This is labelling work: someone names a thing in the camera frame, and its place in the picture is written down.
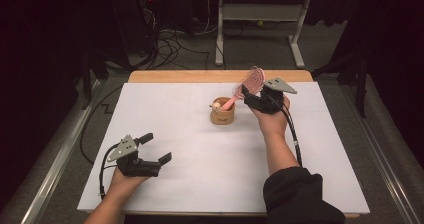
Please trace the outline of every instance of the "person's right hand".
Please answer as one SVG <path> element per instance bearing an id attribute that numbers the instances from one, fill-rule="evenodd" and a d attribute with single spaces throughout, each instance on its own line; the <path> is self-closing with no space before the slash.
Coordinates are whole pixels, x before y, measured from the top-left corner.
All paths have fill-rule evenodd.
<path id="1" fill-rule="evenodd" d="M 290 108 L 290 100 L 287 96 L 284 96 L 284 105 L 284 109 L 287 111 L 286 107 Z M 250 108 L 250 110 L 252 110 L 253 114 L 255 114 L 258 118 L 259 127 L 261 128 L 262 134 L 265 138 L 269 138 L 271 136 L 280 136 L 285 138 L 287 119 L 281 111 L 270 115 L 253 108 Z"/>

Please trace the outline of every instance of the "white surface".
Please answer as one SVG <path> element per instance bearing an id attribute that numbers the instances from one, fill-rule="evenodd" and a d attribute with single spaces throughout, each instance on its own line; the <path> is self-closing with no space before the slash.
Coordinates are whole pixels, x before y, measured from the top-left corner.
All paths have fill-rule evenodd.
<path id="1" fill-rule="evenodd" d="M 344 213 L 369 208 L 337 134 L 317 83 L 290 83 L 287 94 L 304 167 L 324 178 L 323 199 Z M 172 152 L 159 177 L 143 183 L 126 212 L 264 213 L 263 184 L 268 177 L 265 145 L 257 120 L 242 101 L 234 122 L 210 122 L 210 104 L 231 96 L 235 83 L 127 83 L 91 171 L 78 209 L 100 202 L 99 170 L 107 149 L 125 135 L 148 132 L 154 139 L 139 156 L 156 161 Z M 292 138 L 287 128 L 287 141 Z M 113 168 L 105 170 L 107 190 Z"/>

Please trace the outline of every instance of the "hand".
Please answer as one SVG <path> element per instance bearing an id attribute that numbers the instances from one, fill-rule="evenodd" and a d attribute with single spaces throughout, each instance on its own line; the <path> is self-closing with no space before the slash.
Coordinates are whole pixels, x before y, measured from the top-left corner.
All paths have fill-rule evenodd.
<path id="1" fill-rule="evenodd" d="M 115 168 L 105 199 L 112 199 L 117 205 L 124 205 L 137 187 L 150 177 L 127 177 Z"/>
<path id="2" fill-rule="evenodd" d="M 284 109 L 288 111 L 288 108 L 290 108 L 290 100 L 287 96 L 284 96 L 284 105 Z M 270 115 L 253 108 L 250 108 L 250 110 L 252 110 L 253 114 L 258 118 L 259 127 L 265 138 L 275 135 L 285 138 L 287 119 L 281 111 Z"/>

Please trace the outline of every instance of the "gray carpet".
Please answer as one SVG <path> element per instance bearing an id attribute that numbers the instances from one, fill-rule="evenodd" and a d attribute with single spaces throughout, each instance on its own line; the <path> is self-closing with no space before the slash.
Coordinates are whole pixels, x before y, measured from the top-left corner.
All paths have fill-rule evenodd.
<path id="1" fill-rule="evenodd" d="M 331 58 L 331 54 L 337 45 L 338 38 L 343 31 L 344 25 L 325 27 L 305 26 L 299 40 L 299 46 L 304 58 L 306 69 L 314 70 L 325 65 Z M 252 64 L 264 69 L 296 69 L 293 58 L 286 40 L 286 36 L 292 33 L 293 24 L 283 24 L 271 30 L 258 30 L 257 28 L 244 28 L 241 36 L 226 36 L 224 42 L 224 55 L 227 69 L 248 69 Z M 229 24 L 225 33 L 237 35 L 240 33 L 237 25 Z M 178 41 L 187 49 L 180 49 L 173 63 L 168 63 L 159 69 L 222 69 L 214 65 L 215 58 L 215 35 L 188 36 L 178 34 Z M 171 48 L 161 49 L 161 53 L 169 53 Z M 131 56 L 135 63 L 140 60 L 138 55 Z M 158 58 L 156 65 L 162 63 Z M 105 82 L 104 88 L 99 94 L 102 99 L 128 79 L 128 74 L 114 72 Z M 346 223 L 405 223 L 404 217 L 398 209 L 397 203 L 387 188 L 378 165 L 376 165 L 366 134 L 357 120 L 355 110 L 351 108 L 351 100 L 346 98 L 344 88 L 340 87 L 334 75 L 323 75 L 317 79 L 320 83 L 324 98 L 327 102 L 331 116 L 342 139 L 348 157 L 354 171 L 361 183 L 365 198 L 371 209 L 371 213 L 356 219 L 349 219 Z M 103 101 L 109 104 L 108 110 L 113 110 L 119 97 L 117 90 Z M 413 155 L 406 147 L 399 132 L 382 105 L 378 92 L 372 84 L 367 82 L 366 94 L 367 121 L 375 133 L 376 139 L 384 143 L 383 151 L 388 161 L 392 164 L 400 182 L 403 184 L 411 204 L 423 219 L 424 210 L 424 175 L 423 170 L 417 164 Z M 75 123 L 73 118 L 78 113 L 81 103 L 78 102 L 67 121 L 62 124 L 49 146 L 46 147 L 33 171 L 22 184 L 19 191 L 0 215 L 0 223 L 20 223 L 28 210 L 42 180 L 48 172 L 51 163 L 57 155 L 63 139 L 67 138 L 66 129 L 72 128 Z M 94 160 L 99 145 L 103 140 L 111 114 L 105 112 L 106 106 L 99 106 L 93 113 L 83 136 L 83 150 L 87 156 Z M 60 181 L 54 190 L 50 201 L 39 218 L 39 223 L 81 223 L 87 213 L 76 210 L 85 182 L 91 170 L 91 164 L 81 155 L 79 146 L 73 150 L 70 160 L 64 170 Z M 178 223 L 171 219 L 150 219 L 148 223 Z"/>

